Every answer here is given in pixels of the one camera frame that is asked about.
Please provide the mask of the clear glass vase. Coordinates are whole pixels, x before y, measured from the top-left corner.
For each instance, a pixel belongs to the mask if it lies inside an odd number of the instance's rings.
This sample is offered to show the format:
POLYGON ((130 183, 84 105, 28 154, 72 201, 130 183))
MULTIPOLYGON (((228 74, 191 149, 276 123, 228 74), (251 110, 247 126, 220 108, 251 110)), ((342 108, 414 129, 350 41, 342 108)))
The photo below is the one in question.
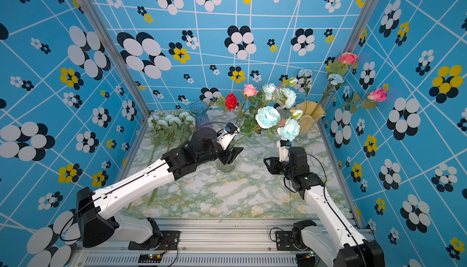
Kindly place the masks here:
POLYGON ((233 171, 235 168, 234 147, 229 147, 219 154, 216 166, 223 173, 233 171))

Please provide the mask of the blue purple ribbed glass vase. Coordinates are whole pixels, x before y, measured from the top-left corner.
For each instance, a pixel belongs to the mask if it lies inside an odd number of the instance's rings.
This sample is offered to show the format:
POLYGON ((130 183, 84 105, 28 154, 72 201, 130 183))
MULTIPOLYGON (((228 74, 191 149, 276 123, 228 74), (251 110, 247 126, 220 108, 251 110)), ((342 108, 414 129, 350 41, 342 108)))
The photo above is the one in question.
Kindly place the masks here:
POLYGON ((196 101, 190 105, 189 111, 195 118, 196 129, 199 129, 205 125, 210 126, 210 119, 207 114, 208 104, 204 101, 196 101))

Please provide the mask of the yellow ceramic vase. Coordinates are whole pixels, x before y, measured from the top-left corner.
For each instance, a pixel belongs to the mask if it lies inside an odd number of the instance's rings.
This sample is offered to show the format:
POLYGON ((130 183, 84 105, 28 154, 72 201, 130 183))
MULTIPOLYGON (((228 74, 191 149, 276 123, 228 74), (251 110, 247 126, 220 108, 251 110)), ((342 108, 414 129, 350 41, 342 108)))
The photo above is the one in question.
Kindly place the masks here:
POLYGON ((300 135, 308 133, 315 123, 326 115, 320 104, 309 100, 298 104, 296 108, 303 111, 303 115, 298 119, 300 135))

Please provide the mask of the pink rose stem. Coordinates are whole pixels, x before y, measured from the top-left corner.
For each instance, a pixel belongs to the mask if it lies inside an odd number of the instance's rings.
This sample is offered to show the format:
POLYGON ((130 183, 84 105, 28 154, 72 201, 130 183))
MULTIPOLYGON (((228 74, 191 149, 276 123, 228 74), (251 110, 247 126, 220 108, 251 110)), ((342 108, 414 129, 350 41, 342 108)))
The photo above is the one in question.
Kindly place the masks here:
POLYGON ((250 105, 252 109, 255 108, 255 105, 258 104, 258 93, 259 91, 253 84, 246 84, 244 86, 244 90, 240 96, 240 102, 237 106, 237 121, 245 116, 246 111, 250 110, 248 105, 250 105))

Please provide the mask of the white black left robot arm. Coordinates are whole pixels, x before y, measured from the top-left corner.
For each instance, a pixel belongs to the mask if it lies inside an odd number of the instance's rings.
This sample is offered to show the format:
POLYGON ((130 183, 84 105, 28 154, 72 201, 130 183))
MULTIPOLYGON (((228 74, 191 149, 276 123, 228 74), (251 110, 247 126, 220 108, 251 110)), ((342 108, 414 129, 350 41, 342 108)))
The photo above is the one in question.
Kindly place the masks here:
POLYGON ((197 129, 180 146, 163 154, 150 166, 117 183, 77 193, 76 215, 83 247, 107 241, 127 241, 133 249, 156 249, 162 232, 153 218, 137 219, 120 210, 153 190, 175 182, 208 162, 233 163, 243 151, 234 146, 240 129, 229 122, 221 132, 209 127, 197 129))

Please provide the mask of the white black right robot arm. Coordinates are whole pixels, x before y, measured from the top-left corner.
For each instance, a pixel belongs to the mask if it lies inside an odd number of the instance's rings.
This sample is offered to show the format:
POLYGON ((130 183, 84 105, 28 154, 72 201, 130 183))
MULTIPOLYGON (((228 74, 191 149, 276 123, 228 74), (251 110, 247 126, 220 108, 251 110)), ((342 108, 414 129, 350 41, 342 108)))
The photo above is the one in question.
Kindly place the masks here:
POLYGON ((290 191, 313 209, 327 231, 323 234, 312 220, 293 224, 294 245, 310 249, 328 267, 384 267, 384 252, 376 241, 369 241, 357 230, 332 200, 326 183, 311 172, 304 148, 292 147, 289 141, 277 143, 278 156, 263 161, 268 172, 282 175, 290 182, 290 191))

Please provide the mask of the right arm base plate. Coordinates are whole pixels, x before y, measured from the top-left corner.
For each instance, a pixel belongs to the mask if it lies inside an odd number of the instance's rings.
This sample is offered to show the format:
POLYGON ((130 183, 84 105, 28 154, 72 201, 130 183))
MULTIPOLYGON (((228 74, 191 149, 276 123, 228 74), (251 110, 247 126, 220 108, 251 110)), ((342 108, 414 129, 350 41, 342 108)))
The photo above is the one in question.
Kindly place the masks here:
POLYGON ((278 251, 311 251, 310 248, 298 247, 291 231, 277 230, 275 233, 276 249, 278 251))

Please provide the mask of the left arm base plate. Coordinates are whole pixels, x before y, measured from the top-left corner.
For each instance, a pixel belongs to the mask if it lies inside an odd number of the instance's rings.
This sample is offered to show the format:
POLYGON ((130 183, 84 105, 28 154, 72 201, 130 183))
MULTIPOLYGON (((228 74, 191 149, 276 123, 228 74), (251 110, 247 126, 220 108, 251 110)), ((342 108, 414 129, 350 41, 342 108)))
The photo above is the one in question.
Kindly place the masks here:
POLYGON ((162 230, 159 234, 154 234, 146 242, 137 244, 131 241, 128 245, 129 250, 158 250, 158 251, 176 251, 180 242, 180 231, 162 230))

